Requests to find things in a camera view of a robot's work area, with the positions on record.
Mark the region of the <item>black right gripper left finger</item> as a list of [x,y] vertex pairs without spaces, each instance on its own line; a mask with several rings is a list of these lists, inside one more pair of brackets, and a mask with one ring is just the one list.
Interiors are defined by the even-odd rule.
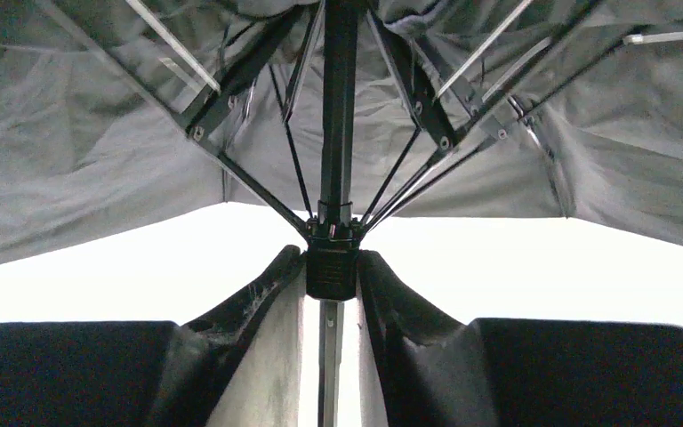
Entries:
[[295,426],[304,257],[184,325],[0,323],[0,426]]

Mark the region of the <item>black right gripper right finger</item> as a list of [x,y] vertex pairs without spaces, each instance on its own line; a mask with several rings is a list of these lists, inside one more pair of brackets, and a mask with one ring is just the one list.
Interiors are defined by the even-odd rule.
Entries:
[[683,426],[683,327],[462,323],[358,257],[365,426]]

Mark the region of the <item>purple folding umbrella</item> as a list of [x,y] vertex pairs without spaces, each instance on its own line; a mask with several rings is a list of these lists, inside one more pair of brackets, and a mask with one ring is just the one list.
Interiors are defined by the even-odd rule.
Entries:
[[391,216],[683,246],[683,1],[0,1],[0,263],[228,201],[307,243],[334,426]]

